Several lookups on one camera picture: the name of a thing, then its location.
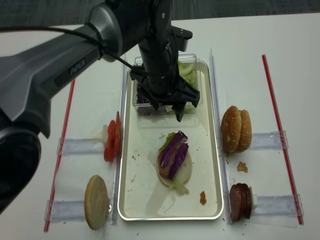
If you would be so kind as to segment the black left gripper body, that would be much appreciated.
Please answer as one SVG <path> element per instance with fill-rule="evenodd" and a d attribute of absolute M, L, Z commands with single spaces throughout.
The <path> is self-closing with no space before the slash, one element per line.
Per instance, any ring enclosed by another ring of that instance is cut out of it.
<path fill-rule="evenodd" d="M 192 104 L 195 108 L 200 101 L 200 91 L 190 86 L 179 73 L 175 38 L 164 41 L 150 37 L 138 44 L 142 65 L 130 71 L 130 77 L 157 102 L 174 105 L 178 102 Z"/>

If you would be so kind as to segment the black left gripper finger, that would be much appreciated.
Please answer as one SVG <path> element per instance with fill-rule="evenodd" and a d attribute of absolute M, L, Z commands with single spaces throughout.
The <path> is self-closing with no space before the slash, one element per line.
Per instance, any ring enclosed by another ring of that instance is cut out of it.
<path fill-rule="evenodd" d="M 185 106 L 186 106 L 186 102 L 176 102 L 175 104 L 172 105 L 172 110 L 175 113 L 176 116 L 176 120 L 178 122 L 182 121 L 182 118 L 184 116 L 184 112 L 185 112 Z"/>
<path fill-rule="evenodd" d="M 156 112 L 165 111 L 165 106 L 160 104 L 158 101 L 150 100 L 149 103 Z"/>

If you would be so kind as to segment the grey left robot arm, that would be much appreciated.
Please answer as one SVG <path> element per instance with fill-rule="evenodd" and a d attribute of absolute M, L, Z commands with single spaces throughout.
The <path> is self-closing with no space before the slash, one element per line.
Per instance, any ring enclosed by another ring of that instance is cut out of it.
<path fill-rule="evenodd" d="M 20 194 L 40 159 L 38 135 L 50 136 L 52 98 L 95 61 L 120 61 L 138 46 L 132 78 L 154 109 L 171 105 L 182 120 L 200 92 L 179 74 L 178 55 L 193 34 L 172 26 L 169 0 L 106 0 L 75 30 L 0 59 L 0 208 Z"/>

